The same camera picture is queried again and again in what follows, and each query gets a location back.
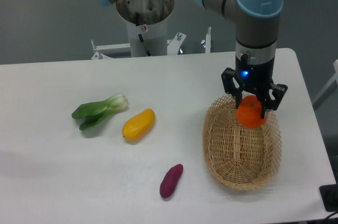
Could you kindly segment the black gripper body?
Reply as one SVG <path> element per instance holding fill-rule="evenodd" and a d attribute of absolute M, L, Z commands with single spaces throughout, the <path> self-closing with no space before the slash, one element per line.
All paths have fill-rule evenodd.
<path fill-rule="evenodd" d="M 274 60 L 263 64 L 249 64 L 249 57 L 242 55 L 244 60 L 236 58 L 236 76 L 239 86 L 246 92 L 266 94 L 273 83 Z"/>

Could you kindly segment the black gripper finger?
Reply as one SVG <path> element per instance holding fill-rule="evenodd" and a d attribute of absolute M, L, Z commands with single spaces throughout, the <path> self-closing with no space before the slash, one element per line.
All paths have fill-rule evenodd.
<path fill-rule="evenodd" d="M 236 102 L 236 108 L 239 108 L 242 102 L 242 87 L 236 87 L 234 80 L 236 80 L 236 72 L 231 68 L 226 68 L 221 74 L 224 91 L 231 95 Z"/>
<path fill-rule="evenodd" d="M 287 85 L 273 82 L 268 84 L 268 89 L 264 92 L 263 100 L 261 101 L 261 118 L 265 119 L 266 114 L 271 110 L 276 111 L 287 92 Z"/>

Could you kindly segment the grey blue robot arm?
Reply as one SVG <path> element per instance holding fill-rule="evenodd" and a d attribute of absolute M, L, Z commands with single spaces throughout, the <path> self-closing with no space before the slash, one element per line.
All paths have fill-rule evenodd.
<path fill-rule="evenodd" d="M 115 4 L 119 15 L 131 27 L 129 43 L 134 57 L 166 55 L 166 34 L 154 28 L 165 25 L 174 0 L 98 0 Z M 261 104 L 261 116 L 276 110 L 287 91 L 272 79 L 283 0 L 195 0 L 219 13 L 236 26 L 236 67 L 222 73 L 224 90 L 242 103 L 242 93 L 254 94 Z"/>

